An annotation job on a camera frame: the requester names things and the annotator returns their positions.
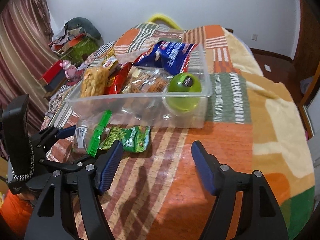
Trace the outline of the striped maroon curtain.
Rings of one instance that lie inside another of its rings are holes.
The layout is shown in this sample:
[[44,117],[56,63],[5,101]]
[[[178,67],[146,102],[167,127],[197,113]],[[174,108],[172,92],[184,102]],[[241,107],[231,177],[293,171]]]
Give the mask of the striped maroon curtain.
[[41,129],[48,101],[42,75],[58,60],[46,0],[9,0],[1,12],[1,104],[29,95],[28,132]]

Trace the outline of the yellow snack bag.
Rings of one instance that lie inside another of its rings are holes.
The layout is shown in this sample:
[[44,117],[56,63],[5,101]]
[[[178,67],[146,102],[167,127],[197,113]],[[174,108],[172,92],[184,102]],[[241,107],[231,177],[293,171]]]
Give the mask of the yellow snack bag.
[[103,68],[108,70],[108,73],[110,75],[113,74],[117,70],[119,62],[116,58],[116,53],[114,52],[114,49],[110,49],[106,53],[101,65]]

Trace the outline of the brown wooden door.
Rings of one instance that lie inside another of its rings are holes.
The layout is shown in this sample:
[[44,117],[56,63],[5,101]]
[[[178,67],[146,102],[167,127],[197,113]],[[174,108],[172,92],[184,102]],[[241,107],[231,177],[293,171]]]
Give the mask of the brown wooden door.
[[291,75],[291,96],[299,104],[304,96],[300,82],[314,76],[319,64],[319,21],[306,0],[300,1],[300,29]]

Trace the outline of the blue snack bag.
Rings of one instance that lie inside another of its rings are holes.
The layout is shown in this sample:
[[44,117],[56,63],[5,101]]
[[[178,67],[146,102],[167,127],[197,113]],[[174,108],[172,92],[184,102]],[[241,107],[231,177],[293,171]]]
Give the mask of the blue snack bag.
[[159,41],[143,52],[133,62],[136,67],[162,68],[170,75],[188,71],[190,55],[196,43]]

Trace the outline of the clear plastic storage bin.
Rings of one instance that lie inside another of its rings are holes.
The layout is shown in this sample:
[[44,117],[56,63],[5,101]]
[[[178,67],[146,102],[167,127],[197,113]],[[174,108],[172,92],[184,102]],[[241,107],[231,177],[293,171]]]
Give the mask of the clear plastic storage bin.
[[106,110],[112,112],[111,125],[202,128],[206,117],[208,98],[212,95],[212,83],[201,44],[191,53],[188,72],[199,78],[202,92],[190,94],[199,97],[198,106],[181,113],[171,109],[165,98],[180,96],[178,93],[126,93],[81,98],[81,84],[69,93],[66,102],[81,118],[87,118]]

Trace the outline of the golden puff snack pack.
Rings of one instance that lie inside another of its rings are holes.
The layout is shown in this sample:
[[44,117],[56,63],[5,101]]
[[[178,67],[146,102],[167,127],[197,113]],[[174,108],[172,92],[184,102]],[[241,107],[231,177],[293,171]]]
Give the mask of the golden puff snack pack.
[[105,67],[86,69],[81,83],[80,97],[103,95],[108,76],[109,70]]

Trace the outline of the red snack bag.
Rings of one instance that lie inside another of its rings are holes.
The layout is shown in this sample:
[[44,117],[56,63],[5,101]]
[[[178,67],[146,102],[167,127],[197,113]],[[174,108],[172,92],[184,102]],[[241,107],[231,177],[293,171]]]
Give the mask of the red snack bag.
[[128,62],[116,68],[108,78],[104,89],[104,95],[120,93],[125,81],[127,80],[131,67],[132,63]]

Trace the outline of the yellow curved headboard tube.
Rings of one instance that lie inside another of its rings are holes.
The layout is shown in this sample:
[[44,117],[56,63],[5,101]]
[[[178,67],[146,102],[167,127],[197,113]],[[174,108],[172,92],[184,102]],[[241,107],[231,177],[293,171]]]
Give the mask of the yellow curved headboard tube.
[[152,23],[156,23],[158,21],[163,22],[164,24],[166,24],[168,27],[171,27],[172,29],[176,29],[176,30],[182,29],[171,18],[163,14],[154,14],[148,19],[148,22],[152,22]]

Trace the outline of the green round jar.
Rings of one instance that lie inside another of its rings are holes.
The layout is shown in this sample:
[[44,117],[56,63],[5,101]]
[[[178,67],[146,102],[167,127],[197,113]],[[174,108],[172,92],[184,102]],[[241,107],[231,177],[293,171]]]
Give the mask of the green round jar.
[[175,75],[167,86],[168,93],[178,93],[180,96],[166,97],[168,106],[181,113],[187,113],[195,109],[200,101],[199,97],[190,94],[202,92],[199,78],[191,73],[179,73]]

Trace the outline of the clear bag of brown cookies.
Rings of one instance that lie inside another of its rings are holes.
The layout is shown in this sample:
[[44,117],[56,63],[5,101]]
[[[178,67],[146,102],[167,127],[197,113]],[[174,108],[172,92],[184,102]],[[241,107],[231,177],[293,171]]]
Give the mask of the clear bag of brown cookies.
[[79,119],[74,133],[73,152],[96,157],[99,146],[110,132],[110,128],[107,126],[111,116],[112,112],[106,110],[99,114]]

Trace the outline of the brown biscuit roll pack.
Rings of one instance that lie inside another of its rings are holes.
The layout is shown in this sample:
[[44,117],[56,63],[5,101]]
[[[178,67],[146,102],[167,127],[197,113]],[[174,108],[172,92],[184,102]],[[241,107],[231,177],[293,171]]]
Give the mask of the brown biscuit roll pack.
[[161,93],[173,76],[162,68],[132,67],[121,93]]

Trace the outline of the pink toy figure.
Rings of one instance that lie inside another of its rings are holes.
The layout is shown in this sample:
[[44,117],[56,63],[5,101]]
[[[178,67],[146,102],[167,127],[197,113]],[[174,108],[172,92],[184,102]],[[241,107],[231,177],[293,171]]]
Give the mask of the pink toy figure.
[[77,68],[71,63],[71,61],[63,60],[59,65],[65,71],[65,76],[67,79],[71,80],[75,77]]

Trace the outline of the green cardboard box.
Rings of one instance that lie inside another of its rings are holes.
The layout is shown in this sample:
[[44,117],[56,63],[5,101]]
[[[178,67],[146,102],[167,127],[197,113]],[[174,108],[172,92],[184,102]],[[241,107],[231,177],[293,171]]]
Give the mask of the green cardboard box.
[[98,49],[95,40],[84,37],[76,45],[72,46],[69,53],[69,58],[73,64],[83,63],[92,53]]

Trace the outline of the orange cream fleece blanket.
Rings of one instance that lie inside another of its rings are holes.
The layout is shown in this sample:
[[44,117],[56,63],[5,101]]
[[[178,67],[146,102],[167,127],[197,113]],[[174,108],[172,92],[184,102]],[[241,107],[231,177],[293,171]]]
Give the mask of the orange cream fleece blanket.
[[147,239],[198,239],[204,228],[214,197],[201,186],[191,157],[196,140],[233,169],[264,174],[294,239],[310,218],[315,176],[303,125],[285,86],[265,78],[247,49],[217,25],[160,27],[155,35],[204,45],[213,94],[202,129],[152,130],[153,156],[163,160],[150,185]]

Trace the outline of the white wall socket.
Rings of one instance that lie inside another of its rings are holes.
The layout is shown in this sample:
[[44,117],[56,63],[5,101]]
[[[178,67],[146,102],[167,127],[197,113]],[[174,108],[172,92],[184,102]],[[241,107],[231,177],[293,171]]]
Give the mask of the white wall socket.
[[257,35],[257,34],[253,34],[253,35],[252,35],[252,40],[256,41],[257,38],[258,38],[258,35]]

